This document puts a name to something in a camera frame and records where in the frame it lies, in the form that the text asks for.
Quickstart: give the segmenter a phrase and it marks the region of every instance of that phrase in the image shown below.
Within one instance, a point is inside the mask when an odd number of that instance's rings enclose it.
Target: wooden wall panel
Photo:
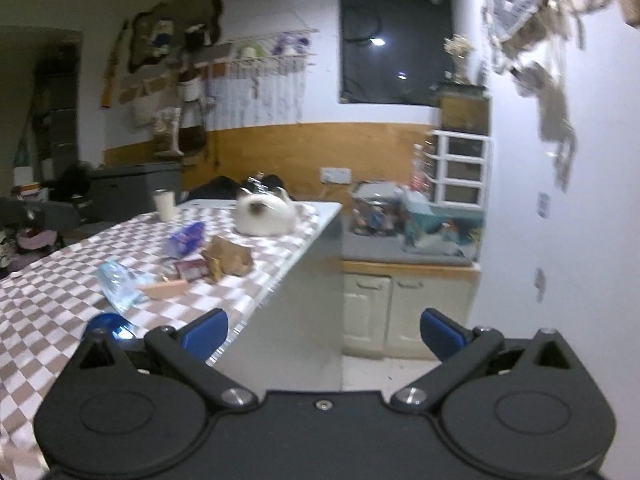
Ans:
[[[256,126],[209,132],[209,156],[182,172],[184,189],[193,189],[219,174],[244,180],[259,171],[277,174],[298,199],[349,203],[348,186],[324,189],[319,169],[351,168],[353,180],[387,179],[407,183],[413,145],[423,143],[431,126],[388,123],[305,123]],[[220,166],[214,167],[214,135]],[[108,165],[152,160],[152,147],[124,146],[105,152]]]

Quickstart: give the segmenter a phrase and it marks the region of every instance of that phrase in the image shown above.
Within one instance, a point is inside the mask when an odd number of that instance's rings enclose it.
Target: wooden countertop edge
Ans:
[[[382,264],[377,262],[342,261],[342,272],[368,274],[370,276],[420,276],[424,278],[449,278],[475,282],[481,271],[478,264],[471,267],[432,266],[420,264]]]

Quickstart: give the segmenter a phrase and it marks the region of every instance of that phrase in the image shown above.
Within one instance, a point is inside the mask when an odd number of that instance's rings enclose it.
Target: beige cup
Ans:
[[[175,195],[173,191],[166,189],[157,189],[154,191],[154,202],[156,203],[156,209],[160,215],[160,219],[163,222],[173,220],[176,213],[175,208]]]

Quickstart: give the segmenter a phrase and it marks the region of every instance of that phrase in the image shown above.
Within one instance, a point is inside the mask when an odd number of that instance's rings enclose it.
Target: brown and white checkered tablecloth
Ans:
[[[274,285],[319,228],[313,207],[298,204],[299,221],[289,235],[243,237],[230,210],[184,208],[171,222],[143,214],[39,260],[0,282],[0,446],[36,449],[32,420],[44,395],[78,346],[87,320],[108,306],[94,272],[113,259],[130,269],[159,275],[162,247],[179,228],[201,221],[207,237],[219,235],[250,246],[254,270],[219,283],[194,282],[182,296],[146,300],[125,317],[142,335],[160,325],[180,328],[213,308],[251,314],[257,298]],[[0,473],[2,472],[0,455]]]

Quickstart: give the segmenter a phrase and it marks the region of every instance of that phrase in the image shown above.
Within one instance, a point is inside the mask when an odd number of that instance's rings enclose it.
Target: dried flower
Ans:
[[[468,56],[474,50],[474,46],[463,34],[454,34],[453,38],[444,40],[444,51],[451,56]]]

